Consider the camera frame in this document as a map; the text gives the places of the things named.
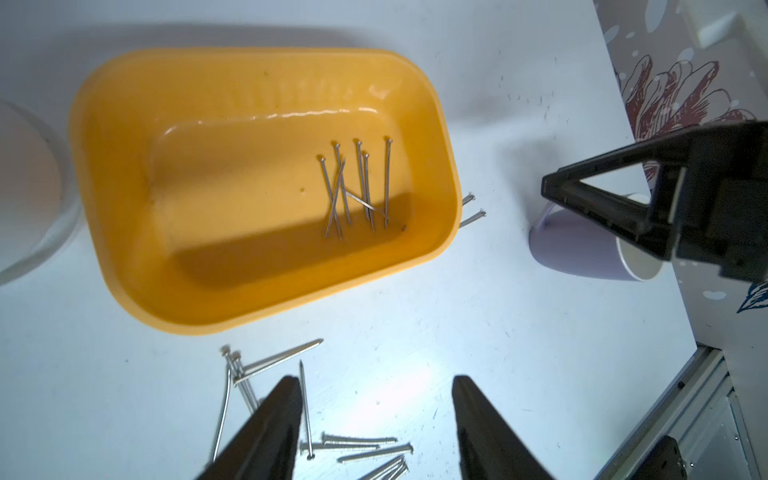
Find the purple ceramic mug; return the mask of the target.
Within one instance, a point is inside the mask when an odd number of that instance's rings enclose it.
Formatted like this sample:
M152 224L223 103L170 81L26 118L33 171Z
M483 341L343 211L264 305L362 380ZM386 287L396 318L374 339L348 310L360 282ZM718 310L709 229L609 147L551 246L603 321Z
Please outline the purple ceramic mug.
M645 282L663 267L661 260L553 202L531 228L529 247L539 264L580 277Z

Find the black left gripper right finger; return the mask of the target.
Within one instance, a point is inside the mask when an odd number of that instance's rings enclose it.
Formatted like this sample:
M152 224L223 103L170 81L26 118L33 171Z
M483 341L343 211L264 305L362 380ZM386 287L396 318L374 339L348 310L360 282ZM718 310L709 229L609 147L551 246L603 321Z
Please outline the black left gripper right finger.
M552 479L469 376L452 398L463 479Z

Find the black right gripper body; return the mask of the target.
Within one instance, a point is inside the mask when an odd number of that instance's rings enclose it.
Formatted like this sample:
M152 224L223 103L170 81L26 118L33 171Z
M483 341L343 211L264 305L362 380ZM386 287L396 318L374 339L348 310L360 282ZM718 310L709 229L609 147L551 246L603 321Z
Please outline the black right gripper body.
M665 234L656 257L716 265L720 276L767 278L767 124L721 122L656 138L651 205Z

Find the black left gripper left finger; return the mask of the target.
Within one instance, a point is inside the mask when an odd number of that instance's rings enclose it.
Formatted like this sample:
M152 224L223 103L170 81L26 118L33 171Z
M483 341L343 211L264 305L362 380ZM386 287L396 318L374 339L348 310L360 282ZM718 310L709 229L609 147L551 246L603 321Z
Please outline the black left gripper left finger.
M202 479L291 479L303 412L300 381L283 377Z

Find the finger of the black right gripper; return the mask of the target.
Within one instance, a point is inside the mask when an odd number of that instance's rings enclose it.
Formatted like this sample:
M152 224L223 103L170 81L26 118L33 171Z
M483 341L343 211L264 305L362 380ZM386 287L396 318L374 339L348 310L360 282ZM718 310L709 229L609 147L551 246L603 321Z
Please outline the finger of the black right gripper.
M688 127L562 167L543 177L546 199L584 217L660 260L740 261L748 247L728 232L718 196L742 174L747 122ZM645 162L660 169L648 203L588 180Z

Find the yellow plastic storage box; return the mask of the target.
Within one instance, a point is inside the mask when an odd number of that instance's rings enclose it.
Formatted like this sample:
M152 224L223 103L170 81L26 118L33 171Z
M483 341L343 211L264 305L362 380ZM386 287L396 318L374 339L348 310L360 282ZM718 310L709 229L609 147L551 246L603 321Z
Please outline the yellow plastic storage box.
M170 333L218 333L414 267L459 228L438 95L390 51L135 51L84 81L69 139L107 288Z

